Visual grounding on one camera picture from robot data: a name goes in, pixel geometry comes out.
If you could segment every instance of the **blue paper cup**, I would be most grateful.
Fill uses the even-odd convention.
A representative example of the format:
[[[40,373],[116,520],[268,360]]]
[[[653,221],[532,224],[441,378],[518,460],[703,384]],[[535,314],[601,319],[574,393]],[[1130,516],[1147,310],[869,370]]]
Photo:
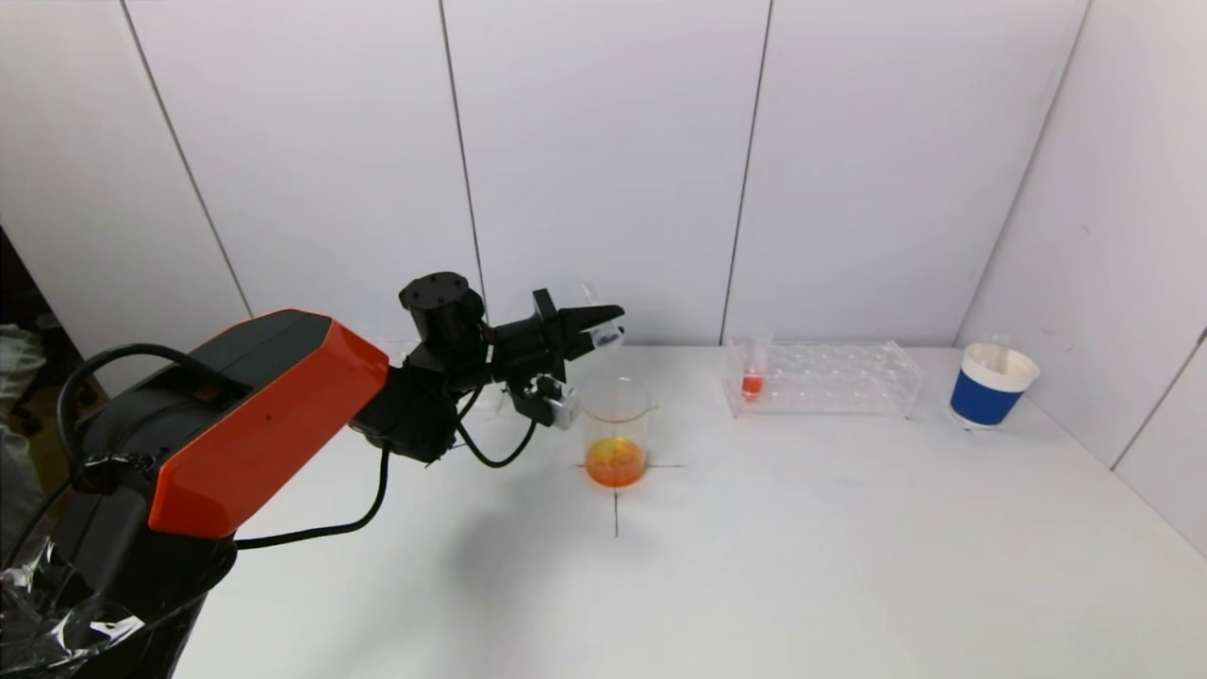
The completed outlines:
[[[987,368],[996,351],[990,345],[969,345],[960,365],[960,377],[951,393],[951,412],[964,425],[993,428],[1005,420],[1022,393],[1039,377],[1036,362],[1010,351],[1005,373]]]

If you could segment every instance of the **red liquid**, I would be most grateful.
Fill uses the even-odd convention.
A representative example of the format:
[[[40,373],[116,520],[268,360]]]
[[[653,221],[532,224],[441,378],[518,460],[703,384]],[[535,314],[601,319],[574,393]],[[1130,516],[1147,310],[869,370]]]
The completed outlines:
[[[745,397],[747,402],[753,402],[758,399],[762,393],[763,375],[754,373],[753,370],[747,370],[746,375],[742,376],[742,397]]]

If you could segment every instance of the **small glass vial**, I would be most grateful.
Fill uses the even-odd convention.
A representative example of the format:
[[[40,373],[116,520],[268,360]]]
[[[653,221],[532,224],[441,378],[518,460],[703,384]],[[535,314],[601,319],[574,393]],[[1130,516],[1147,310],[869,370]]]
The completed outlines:
[[[742,398],[747,403],[757,402],[763,394],[764,374],[766,373],[768,356],[771,352],[771,339],[774,333],[768,327],[758,328],[751,336],[750,361],[746,371],[742,373]]]

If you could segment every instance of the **white tabletop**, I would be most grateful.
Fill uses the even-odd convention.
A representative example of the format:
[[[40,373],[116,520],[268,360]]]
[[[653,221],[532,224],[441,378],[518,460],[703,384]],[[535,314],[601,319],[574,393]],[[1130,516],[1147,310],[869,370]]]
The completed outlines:
[[[1207,560],[1026,399],[957,427],[960,353],[910,355],[910,421],[734,420],[721,350],[624,349],[683,467],[613,498],[575,432],[396,458],[366,529],[240,555],[176,677],[1207,677]],[[524,426],[467,422],[495,457]],[[377,466],[343,432],[240,535],[358,517]]]

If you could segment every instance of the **black cross mark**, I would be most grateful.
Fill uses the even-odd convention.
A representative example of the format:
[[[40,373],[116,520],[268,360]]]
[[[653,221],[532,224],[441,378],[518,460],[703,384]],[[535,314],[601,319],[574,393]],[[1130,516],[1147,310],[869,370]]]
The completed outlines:
[[[576,464],[583,469],[585,464]],[[686,464],[647,464],[646,469],[686,469]],[[612,488],[612,537],[620,537],[620,491]]]

